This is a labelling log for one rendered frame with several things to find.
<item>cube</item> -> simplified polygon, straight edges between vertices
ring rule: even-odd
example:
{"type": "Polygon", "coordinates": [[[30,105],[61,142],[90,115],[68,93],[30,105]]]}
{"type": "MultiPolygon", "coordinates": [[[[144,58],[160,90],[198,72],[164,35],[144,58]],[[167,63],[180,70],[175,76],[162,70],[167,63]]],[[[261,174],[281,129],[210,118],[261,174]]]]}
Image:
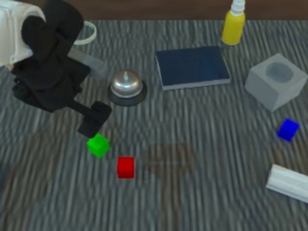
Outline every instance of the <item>cube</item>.
{"type": "Polygon", "coordinates": [[[121,156],[117,159],[117,176],[121,179],[132,179],[135,175],[135,159],[129,156],[121,156]]]}
{"type": "Polygon", "coordinates": [[[109,151],[110,145],[108,139],[100,134],[96,134],[87,142],[88,150],[97,158],[102,158],[109,151]]]}
{"type": "Polygon", "coordinates": [[[278,53],[250,69],[245,89],[273,112],[298,96],[307,78],[278,53]]]}
{"type": "Polygon", "coordinates": [[[286,119],[282,124],[282,126],[280,127],[277,135],[278,137],[291,142],[298,129],[299,129],[298,123],[290,119],[286,119]]]}

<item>white cable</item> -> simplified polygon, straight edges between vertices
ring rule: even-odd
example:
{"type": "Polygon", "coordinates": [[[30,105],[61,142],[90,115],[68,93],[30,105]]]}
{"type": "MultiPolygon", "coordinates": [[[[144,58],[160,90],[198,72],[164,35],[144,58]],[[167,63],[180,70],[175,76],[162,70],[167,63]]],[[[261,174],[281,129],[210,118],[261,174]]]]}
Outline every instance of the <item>white cable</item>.
{"type": "Polygon", "coordinates": [[[89,44],[89,43],[93,42],[96,39],[96,37],[97,37],[97,28],[96,28],[96,26],[93,23],[85,21],[84,25],[87,26],[87,27],[92,28],[93,29],[93,34],[90,37],[88,37],[88,38],[81,39],[81,40],[76,40],[74,42],[74,45],[76,45],[76,46],[81,46],[81,45],[89,44]]]}

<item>blue cube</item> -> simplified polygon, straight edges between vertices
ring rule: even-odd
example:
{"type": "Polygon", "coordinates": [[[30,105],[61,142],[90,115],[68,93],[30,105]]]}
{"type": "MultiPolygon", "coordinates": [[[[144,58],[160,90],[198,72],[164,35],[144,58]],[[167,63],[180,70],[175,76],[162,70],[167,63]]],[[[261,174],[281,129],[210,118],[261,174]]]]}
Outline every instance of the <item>blue cube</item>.
{"type": "Polygon", "coordinates": [[[282,126],[280,127],[277,135],[286,140],[291,142],[292,138],[295,136],[297,130],[299,129],[299,124],[290,120],[286,119],[282,126]]]}

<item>book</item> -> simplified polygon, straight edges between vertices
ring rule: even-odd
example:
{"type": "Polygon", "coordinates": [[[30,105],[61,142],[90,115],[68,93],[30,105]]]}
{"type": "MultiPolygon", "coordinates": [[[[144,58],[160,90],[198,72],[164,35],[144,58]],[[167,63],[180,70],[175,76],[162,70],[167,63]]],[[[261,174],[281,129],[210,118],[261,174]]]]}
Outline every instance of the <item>book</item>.
{"type": "Polygon", "coordinates": [[[157,51],[156,63],[163,90],[231,82],[219,46],[157,51]]]}

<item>bottle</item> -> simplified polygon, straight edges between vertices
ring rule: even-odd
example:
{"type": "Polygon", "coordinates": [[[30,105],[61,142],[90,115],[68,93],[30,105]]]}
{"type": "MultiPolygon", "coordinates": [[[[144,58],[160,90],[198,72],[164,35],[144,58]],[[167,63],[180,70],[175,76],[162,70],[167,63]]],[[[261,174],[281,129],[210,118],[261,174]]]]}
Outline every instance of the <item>bottle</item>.
{"type": "Polygon", "coordinates": [[[245,24],[245,0],[233,0],[227,13],[222,32],[222,41],[227,45],[236,45],[241,41],[245,24]]]}

